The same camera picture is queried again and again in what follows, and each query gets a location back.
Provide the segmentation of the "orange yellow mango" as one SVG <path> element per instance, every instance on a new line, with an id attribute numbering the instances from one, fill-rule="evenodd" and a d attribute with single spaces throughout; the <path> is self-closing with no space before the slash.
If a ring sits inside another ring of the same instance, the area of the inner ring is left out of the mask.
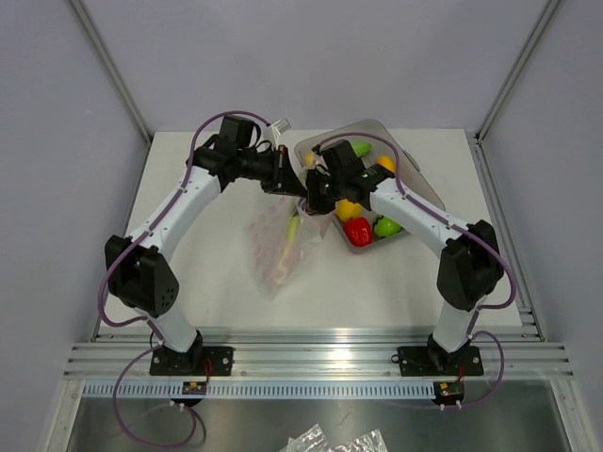
<path id="1" fill-rule="evenodd" d="M 376 163 L 389 170 L 392 173 L 396 172 L 395 162 L 387 155 L 381 155 L 376 159 Z"/>

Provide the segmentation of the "yellow bell pepper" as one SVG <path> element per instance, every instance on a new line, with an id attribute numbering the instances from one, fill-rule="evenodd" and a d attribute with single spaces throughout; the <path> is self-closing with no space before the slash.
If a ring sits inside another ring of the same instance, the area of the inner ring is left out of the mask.
<path id="1" fill-rule="evenodd" d="M 350 202 L 343 199 L 335 205 L 335 216 L 342 222 L 347 222 L 352 219 L 359 218 L 362 214 L 363 207 L 359 203 Z"/>

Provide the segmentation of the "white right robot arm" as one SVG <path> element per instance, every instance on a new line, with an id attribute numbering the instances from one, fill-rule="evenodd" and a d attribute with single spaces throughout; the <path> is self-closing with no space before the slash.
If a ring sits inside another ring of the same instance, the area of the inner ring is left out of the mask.
<path id="1" fill-rule="evenodd" d="M 314 146 L 318 164 L 306 173 L 306 211 L 328 214 L 342 200 L 395 221 L 439 258 L 436 286 L 444 304 L 428 349 L 430 367 L 448 373 L 461 359 L 481 300 L 502 278 L 492 225 L 470 224 L 421 198 L 380 164 L 366 167 L 342 134 Z"/>

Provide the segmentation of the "green celery bunch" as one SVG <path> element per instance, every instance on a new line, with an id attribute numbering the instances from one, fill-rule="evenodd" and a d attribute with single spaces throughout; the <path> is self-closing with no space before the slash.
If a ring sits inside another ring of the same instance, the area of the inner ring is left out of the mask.
<path id="1" fill-rule="evenodd" d="M 290 215 L 285 225 L 285 234 L 282 246 L 276 261 L 276 282 L 282 285 L 299 259 L 296 237 L 301 225 L 300 207 L 297 202 L 291 204 Z"/>

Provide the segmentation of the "red bell pepper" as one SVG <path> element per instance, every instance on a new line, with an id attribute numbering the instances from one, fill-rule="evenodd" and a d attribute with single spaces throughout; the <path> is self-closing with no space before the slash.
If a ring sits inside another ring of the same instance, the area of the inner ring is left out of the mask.
<path id="1" fill-rule="evenodd" d="M 371 226 L 366 218 L 348 220 L 344 223 L 343 230 L 354 247 L 363 248 L 373 242 Z"/>

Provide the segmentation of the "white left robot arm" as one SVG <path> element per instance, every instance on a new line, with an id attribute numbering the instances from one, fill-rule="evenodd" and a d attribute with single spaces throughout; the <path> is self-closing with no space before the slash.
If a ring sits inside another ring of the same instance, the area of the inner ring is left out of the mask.
<path id="1" fill-rule="evenodd" d="M 98 311 L 111 327 L 122 322 L 106 314 L 112 295 L 145 321 L 161 345 L 172 350 L 171 364 L 184 375 L 196 373 L 204 353 L 198 331 L 176 306 L 179 282 L 170 267 L 180 241 L 196 218 L 238 179 L 259 182 L 269 194 L 302 197 L 305 188 L 281 142 L 286 119 L 268 122 L 252 112 L 219 113 L 218 133 L 204 144 L 191 140 L 185 171 L 168 197 L 133 233 L 111 236 L 105 244 L 106 273 L 98 289 Z"/>

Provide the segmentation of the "clear zip top bag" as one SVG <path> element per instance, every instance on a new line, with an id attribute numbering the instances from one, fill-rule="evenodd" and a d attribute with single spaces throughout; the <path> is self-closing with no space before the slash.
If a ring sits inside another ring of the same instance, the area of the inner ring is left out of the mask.
<path id="1" fill-rule="evenodd" d="M 245 228 L 249 266 L 258 289 L 273 299 L 323 241 L 334 213 L 310 215 L 305 200 L 277 196 L 262 203 Z"/>

